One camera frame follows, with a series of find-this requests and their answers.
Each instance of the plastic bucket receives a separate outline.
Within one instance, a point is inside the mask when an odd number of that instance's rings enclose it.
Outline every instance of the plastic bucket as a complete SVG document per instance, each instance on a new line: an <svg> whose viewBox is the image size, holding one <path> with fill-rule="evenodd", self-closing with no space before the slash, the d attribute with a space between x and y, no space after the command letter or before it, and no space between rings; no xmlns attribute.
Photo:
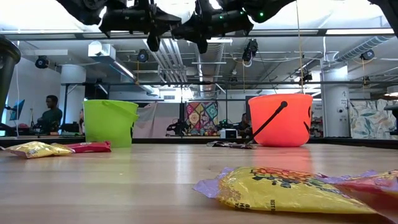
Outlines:
<svg viewBox="0 0 398 224"><path fill-rule="evenodd" d="M112 147L131 147L130 128L138 105L115 100L84 102L86 141L110 141Z"/></svg>
<svg viewBox="0 0 398 224"><path fill-rule="evenodd" d="M312 96L305 94L275 94L249 100L253 132L255 133L285 101L287 106L254 137L257 143L269 147L299 147L310 139Z"/></svg>

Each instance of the colorful quilt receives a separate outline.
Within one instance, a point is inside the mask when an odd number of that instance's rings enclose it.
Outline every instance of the colorful quilt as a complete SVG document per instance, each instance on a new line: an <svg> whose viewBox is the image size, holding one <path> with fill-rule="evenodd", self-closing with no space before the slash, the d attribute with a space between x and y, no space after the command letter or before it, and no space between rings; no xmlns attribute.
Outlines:
<svg viewBox="0 0 398 224"><path fill-rule="evenodd" d="M191 134L212 132L218 124L217 102L187 103L186 117L190 123Z"/></svg>

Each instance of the orange bucket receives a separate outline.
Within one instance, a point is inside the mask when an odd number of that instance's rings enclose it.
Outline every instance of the orange bucket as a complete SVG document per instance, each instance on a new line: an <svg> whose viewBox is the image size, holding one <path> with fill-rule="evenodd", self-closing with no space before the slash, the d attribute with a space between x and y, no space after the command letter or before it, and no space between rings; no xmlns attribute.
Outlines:
<svg viewBox="0 0 398 224"><path fill-rule="evenodd" d="M299 147L310 139L312 96L275 94L249 100L251 122L255 133L279 108L287 106L254 137L257 143L270 147Z"/></svg>

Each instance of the patterned fabric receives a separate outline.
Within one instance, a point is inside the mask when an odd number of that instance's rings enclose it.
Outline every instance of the patterned fabric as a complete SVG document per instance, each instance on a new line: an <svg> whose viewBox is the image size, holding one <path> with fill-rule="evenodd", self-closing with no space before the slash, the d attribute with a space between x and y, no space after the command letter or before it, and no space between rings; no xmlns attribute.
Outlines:
<svg viewBox="0 0 398 224"><path fill-rule="evenodd" d="M385 111L387 105L395 101L352 101L349 109L351 118L351 136L355 139L398 139L390 131L396 129L396 118L391 111Z"/></svg>
<svg viewBox="0 0 398 224"><path fill-rule="evenodd" d="M190 133L213 132L218 124L217 102L187 103L186 117L190 122Z"/></svg>

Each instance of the man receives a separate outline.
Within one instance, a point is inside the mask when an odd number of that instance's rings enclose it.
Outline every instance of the man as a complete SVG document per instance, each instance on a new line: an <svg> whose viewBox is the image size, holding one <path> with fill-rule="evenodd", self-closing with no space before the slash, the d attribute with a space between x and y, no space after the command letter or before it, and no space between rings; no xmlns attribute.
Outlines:
<svg viewBox="0 0 398 224"><path fill-rule="evenodd" d="M242 114L242 121L238 123L237 130L239 131L239 135L242 136L242 138L247 138L252 134L252 128L246 117L246 113Z"/></svg>
<svg viewBox="0 0 398 224"><path fill-rule="evenodd" d="M41 126L40 132L57 132L62 119L62 110L58 108L58 97L49 95L45 102L49 110L44 112L42 117L37 120L37 123Z"/></svg>

